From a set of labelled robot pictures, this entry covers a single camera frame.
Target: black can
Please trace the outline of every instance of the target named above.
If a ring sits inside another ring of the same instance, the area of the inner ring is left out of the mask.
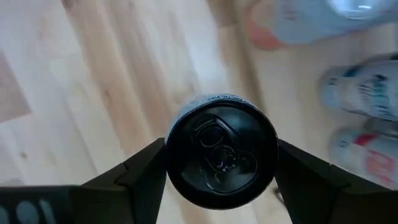
[[[165,145],[174,187],[190,202],[211,209],[254,200],[272,181],[278,161],[270,121],[234,95],[207,95],[182,108]]]

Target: can top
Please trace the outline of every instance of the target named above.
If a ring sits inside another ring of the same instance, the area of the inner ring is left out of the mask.
[[[171,129],[167,172],[178,192],[196,205],[244,205],[273,179],[278,159],[275,130],[246,101],[211,100],[174,121]]]

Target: white can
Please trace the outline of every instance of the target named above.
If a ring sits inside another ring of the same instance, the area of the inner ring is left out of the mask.
[[[330,108],[398,121],[398,61],[329,70],[320,80],[320,98]]]
[[[398,189],[398,139],[358,129],[331,140],[332,163],[389,189]]]

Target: drink can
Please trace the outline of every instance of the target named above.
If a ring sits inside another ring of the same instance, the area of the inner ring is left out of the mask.
[[[341,129],[330,143],[332,163],[389,189],[398,189],[398,139]]]
[[[330,108],[398,121],[398,61],[332,68],[320,80],[321,101]]]
[[[235,208],[260,195],[273,179],[279,151],[264,114],[229,94],[202,96],[184,106],[165,146],[174,187],[212,209]]]

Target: floor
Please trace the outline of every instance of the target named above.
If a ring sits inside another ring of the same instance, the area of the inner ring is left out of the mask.
[[[242,35],[247,3],[0,0],[0,184],[84,183],[163,136],[182,105],[207,93],[251,100],[280,137],[327,160],[332,130],[363,118],[316,123],[325,112],[313,83],[330,65],[396,49],[380,37],[391,28],[265,52]],[[210,211],[169,181],[158,218],[270,222],[290,219],[268,190],[241,208]]]

